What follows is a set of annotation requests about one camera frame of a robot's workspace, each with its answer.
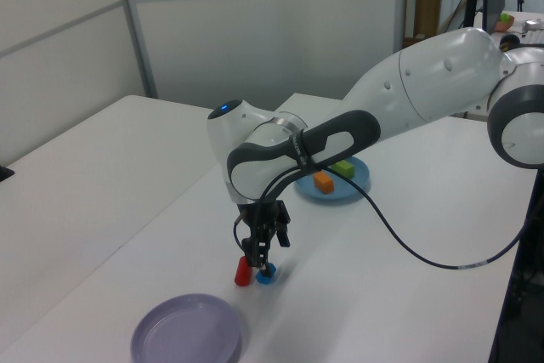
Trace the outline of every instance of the orange block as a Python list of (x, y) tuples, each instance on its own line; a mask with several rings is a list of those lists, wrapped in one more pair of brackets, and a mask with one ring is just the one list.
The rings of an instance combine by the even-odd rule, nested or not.
[(334, 182), (331, 177), (323, 171), (314, 173), (314, 184), (319, 190), (328, 195), (334, 191)]

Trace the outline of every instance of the white wall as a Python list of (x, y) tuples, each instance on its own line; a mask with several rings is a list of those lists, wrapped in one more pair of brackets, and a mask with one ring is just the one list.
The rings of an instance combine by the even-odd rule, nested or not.
[(159, 98), (342, 98), (400, 47), (403, 0), (131, 0)]
[(122, 0), (0, 0), (0, 164), (144, 93)]

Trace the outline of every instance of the green block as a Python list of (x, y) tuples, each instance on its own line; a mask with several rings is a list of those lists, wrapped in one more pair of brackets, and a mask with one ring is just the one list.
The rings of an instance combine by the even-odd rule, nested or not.
[(331, 169), (344, 176), (344, 178), (351, 179), (355, 176), (355, 167), (348, 161), (340, 161), (331, 166)]

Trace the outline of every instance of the purple plate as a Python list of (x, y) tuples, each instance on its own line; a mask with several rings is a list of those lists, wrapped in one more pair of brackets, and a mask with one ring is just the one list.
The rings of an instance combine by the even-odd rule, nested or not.
[(223, 299), (183, 295), (142, 319), (130, 351), (134, 363), (235, 363), (241, 352), (240, 322)]

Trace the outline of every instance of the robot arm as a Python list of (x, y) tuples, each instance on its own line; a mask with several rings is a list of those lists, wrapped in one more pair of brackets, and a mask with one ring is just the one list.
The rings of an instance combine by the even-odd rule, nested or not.
[[(305, 129), (293, 114), (233, 101), (210, 115), (208, 134), (232, 200), (255, 211), (252, 203), (274, 203), (306, 174), (444, 116), (473, 111), (484, 99), (497, 153), (515, 166), (544, 168), (544, 49), (502, 53), (473, 28), (391, 55), (314, 128)], [(264, 223), (257, 220), (245, 218), (252, 236)], [(253, 264), (266, 264), (266, 257)]]

